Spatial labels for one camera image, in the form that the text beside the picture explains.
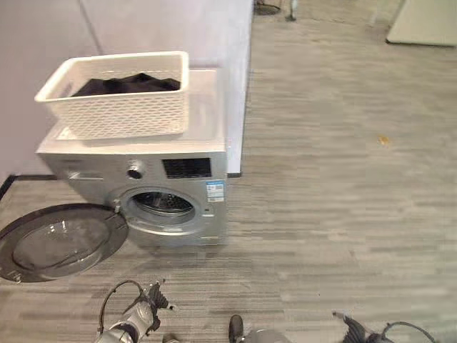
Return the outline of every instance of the plastic basket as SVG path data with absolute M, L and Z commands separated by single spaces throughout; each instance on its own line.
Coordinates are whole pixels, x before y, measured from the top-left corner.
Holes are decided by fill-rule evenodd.
M 177 91 L 75 96 L 89 79 L 146 73 L 181 82 Z M 35 96 L 78 139 L 180 134 L 189 121 L 189 56 L 183 51 L 82 57 L 65 61 Z

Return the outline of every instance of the cable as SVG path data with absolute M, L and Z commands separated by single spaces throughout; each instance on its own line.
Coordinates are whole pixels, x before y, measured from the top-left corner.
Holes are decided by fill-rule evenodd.
M 106 306 L 106 303 L 108 302 L 109 298 L 111 297 L 111 295 L 113 293 L 116 293 L 116 290 L 122 286 L 123 284 L 134 284 L 135 286 L 138 287 L 138 290 L 139 290 L 139 297 L 142 297 L 144 296 L 144 290 L 141 288 L 141 285 L 136 282 L 136 281 L 133 281 L 133 280 L 125 280 L 125 281 L 122 281 L 122 282 L 119 282 L 116 286 L 114 286 L 114 288 L 109 291 L 109 293 L 106 295 L 105 297 L 105 300 L 103 301 L 103 304 L 101 305 L 101 308 L 100 308 L 100 314 L 99 314 L 99 333 L 102 334 L 103 333 L 103 330 L 104 330 L 104 319 L 105 319 L 105 306 Z
M 426 335 L 426 337 L 430 340 L 430 342 L 436 343 L 435 339 L 426 330 L 422 329 L 421 327 L 417 327 L 416 325 L 412 325 L 410 323 L 407 323 L 407 322 L 394 322 L 392 324 L 387 323 L 386 328 L 383 330 L 383 332 L 381 334 L 382 339 L 386 338 L 387 331 L 390 330 L 395 325 L 403 325 L 405 327 L 412 327 L 412 328 L 422 332 L 424 335 Z

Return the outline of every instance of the washing machine top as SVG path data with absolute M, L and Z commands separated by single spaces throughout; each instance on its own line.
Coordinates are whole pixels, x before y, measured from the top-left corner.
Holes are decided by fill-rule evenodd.
M 217 69 L 191 70 L 189 128 L 183 134 L 127 139 L 77 139 L 58 122 L 39 154 L 165 154 L 226 151 L 224 100 Z

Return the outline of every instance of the front-load washing machine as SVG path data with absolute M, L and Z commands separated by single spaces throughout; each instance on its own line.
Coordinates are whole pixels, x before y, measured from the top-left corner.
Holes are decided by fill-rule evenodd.
M 81 141 L 56 124 L 37 153 L 88 203 L 10 223 L 0 232 L 0 276 L 35 282 L 74 274 L 111 256 L 127 234 L 159 246 L 224 242 L 226 140 L 217 71 L 191 71 L 189 85 L 183 134 Z

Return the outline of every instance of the floor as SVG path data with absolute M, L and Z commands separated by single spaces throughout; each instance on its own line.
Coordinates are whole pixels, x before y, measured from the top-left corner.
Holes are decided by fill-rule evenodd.
M 335 309 L 373 329 L 404 320 L 457 342 L 456 50 L 385 44 L 396 2 L 371 28 L 375 4 L 306 0 L 295 23 L 255 18 L 228 245 L 143 251 L 127 242 L 77 277 L 1 280 L 0 335 L 91 342 L 116 282 L 165 278 L 179 310 L 162 312 L 160 330 L 183 342 L 227 342 L 233 313 L 292 342 L 340 342 Z M 15 182 L 0 226 L 77 201 L 62 182 Z M 107 322 L 133 294 L 119 292 Z M 390 338 L 425 342 L 410 329 Z

